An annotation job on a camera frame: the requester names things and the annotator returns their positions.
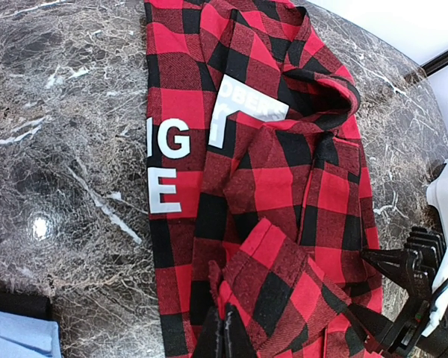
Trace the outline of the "red black plaid shirt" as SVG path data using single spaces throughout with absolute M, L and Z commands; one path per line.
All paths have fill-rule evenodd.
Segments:
M 289 1 L 146 1 L 149 220 L 164 351 L 236 306 L 258 357 L 367 357 L 382 309 L 347 68 Z

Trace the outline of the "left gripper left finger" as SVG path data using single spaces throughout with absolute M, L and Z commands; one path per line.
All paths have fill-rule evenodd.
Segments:
M 216 307 L 209 309 L 201 332 L 201 357 L 223 357 L 223 320 Z

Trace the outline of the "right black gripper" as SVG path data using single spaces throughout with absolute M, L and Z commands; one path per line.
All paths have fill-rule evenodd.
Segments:
M 361 258 L 403 288 L 408 294 L 394 321 L 360 304 L 350 304 L 345 316 L 368 351 L 387 357 L 407 357 L 414 348 L 433 357 L 448 357 L 448 308 L 440 325 L 428 337 L 430 309 L 442 289 L 432 293 L 432 284 L 448 244 L 441 233 L 413 227 L 403 248 L 363 249 Z

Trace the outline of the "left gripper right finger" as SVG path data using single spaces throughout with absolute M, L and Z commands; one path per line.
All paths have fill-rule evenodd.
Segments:
M 224 349 L 227 358 L 257 358 L 236 306 L 225 305 Z

